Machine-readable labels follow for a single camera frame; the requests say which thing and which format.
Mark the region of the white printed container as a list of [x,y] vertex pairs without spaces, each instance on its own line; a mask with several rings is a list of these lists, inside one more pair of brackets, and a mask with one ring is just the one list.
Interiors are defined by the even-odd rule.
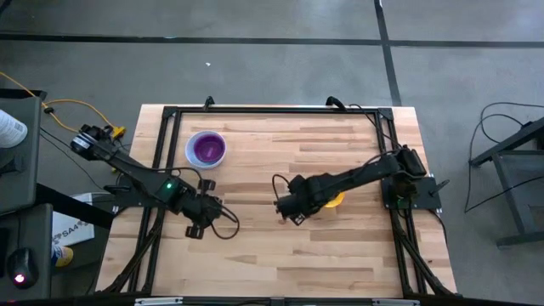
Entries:
[[19,145],[28,134],[27,126],[4,110],[0,110],[0,149]]

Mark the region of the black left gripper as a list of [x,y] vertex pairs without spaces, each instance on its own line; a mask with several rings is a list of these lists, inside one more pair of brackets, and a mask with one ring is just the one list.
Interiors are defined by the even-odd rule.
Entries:
[[204,235],[204,229],[222,215],[222,200],[207,193],[214,190],[215,185],[215,181],[204,179],[198,184],[204,188],[204,193],[197,190],[182,196],[182,214],[192,222],[192,225],[186,228],[186,237],[200,240]]

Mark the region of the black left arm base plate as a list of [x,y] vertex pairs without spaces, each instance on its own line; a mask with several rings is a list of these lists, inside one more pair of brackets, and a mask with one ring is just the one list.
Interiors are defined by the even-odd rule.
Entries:
[[153,207],[154,202],[130,184],[106,185],[105,191],[116,198],[119,207]]

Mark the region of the dark grey desk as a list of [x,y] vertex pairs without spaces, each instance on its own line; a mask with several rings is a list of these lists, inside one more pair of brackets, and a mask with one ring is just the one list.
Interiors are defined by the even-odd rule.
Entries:
[[[51,294],[52,207],[28,207],[0,215],[0,303],[47,299]],[[32,250],[39,278],[27,289],[18,289],[9,279],[7,260],[18,248]]]

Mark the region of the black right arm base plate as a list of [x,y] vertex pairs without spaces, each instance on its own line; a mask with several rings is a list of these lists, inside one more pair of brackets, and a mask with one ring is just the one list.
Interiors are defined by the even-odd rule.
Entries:
[[439,191],[448,183],[437,183],[433,177],[385,178],[381,181],[383,205],[390,210],[440,209]]

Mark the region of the dark grey panel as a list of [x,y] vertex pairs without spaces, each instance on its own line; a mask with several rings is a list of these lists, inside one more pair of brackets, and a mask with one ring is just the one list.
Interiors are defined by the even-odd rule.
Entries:
[[20,144],[0,149],[0,167],[14,161],[13,171],[0,174],[0,214],[30,207],[36,200],[41,102],[38,97],[0,99],[0,111],[27,127]]

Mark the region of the white cardboard box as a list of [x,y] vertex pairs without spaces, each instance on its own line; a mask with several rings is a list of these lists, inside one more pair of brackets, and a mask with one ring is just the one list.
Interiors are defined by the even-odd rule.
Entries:
[[[102,207],[114,211],[112,207],[114,196],[105,192],[89,192],[73,195],[72,198],[89,206]],[[97,235],[95,225],[86,223],[80,219],[53,212],[52,219],[52,244],[58,247],[69,247],[81,242],[90,241]]]

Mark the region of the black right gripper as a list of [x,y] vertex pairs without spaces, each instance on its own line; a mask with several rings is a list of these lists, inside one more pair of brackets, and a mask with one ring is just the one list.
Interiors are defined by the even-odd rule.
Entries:
[[296,226],[315,213],[315,205],[309,198],[307,179],[301,175],[288,182],[288,195],[276,197],[275,210],[284,220],[291,220]]

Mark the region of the black metal stand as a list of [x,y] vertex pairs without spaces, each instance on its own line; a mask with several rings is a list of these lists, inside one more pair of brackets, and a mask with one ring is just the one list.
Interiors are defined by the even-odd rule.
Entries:
[[523,125],[479,155],[469,157],[469,170],[488,162],[493,164],[501,190],[476,204],[467,203],[464,212],[503,199],[516,228],[514,235],[496,241],[499,248],[544,242],[544,226],[537,224],[533,213],[535,208],[544,208],[544,144],[530,150],[522,148],[538,138],[544,138],[544,117]]

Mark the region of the black computer mouse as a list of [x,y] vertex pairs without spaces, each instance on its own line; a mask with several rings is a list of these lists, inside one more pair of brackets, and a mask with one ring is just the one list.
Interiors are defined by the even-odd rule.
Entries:
[[6,269],[9,279],[18,289],[34,286],[39,278],[32,250],[28,247],[13,251],[8,257]]

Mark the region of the silver bracket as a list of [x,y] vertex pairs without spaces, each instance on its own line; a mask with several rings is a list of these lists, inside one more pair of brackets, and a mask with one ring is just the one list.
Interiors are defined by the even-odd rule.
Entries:
[[372,306],[421,306],[417,300],[396,299],[396,298],[375,298],[371,302]]
[[133,306],[183,306],[182,297],[147,297],[138,298]]

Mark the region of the white plastic bowl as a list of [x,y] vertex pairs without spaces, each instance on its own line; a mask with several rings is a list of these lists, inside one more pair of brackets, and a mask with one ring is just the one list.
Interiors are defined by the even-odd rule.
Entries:
[[[201,136],[204,136],[204,135],[208,135],[208,134],[215,134],[215,135],[218,135],[223,141],[224,141],[224,144],[225,144],[225,152],[224,152],[224,156],[219,160],[219,161],[216,161],[215,163],[205,163],[205,162],[201,162],[199,161],[197,158],[196,158],[196,154],[195,154],[195,151],[194,151],[194,146],[195,146],[195,142],[196,140],[201,137]],[[184,153],[185,153],[185,157],[187,159],[187,161],[194,167],[198,167],[200,169],[212,169],[212,168],[215,168],[217,167],[218,165],[221,164],[221,162],[223,161],[225,155],[226,155],[226,151],[227,151],[227,144],[226,144],[226,141],[224,139],[224,137],[219,134],[219,133],[216,133],[214,131],[200,131],[198,133],[195,133],[194,135],[192,135],[189,140],[187,141],[186,145],[185,145],[185,148],[184,148]]]

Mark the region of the purple plastic bowl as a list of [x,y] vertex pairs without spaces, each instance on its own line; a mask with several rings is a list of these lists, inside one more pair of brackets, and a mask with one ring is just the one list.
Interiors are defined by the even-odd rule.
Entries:
[[199,161],[215,163],[224,156],[225,144],[218,135],[208,134],[196,140],[194,151]]

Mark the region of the black bar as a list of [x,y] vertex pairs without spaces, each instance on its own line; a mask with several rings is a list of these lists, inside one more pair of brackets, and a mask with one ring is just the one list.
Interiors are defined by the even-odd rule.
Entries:
[[37,184],[35,204],[51,204],[57,213],[109,230],[115,215],[76,200],[46,185]]

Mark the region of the yellow white shoe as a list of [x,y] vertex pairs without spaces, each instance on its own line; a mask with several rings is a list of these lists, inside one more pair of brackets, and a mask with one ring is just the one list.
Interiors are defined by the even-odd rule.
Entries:
[[51,246],[51,262],[55,268],[68,266],[73,260],[74,252],[68,246]]

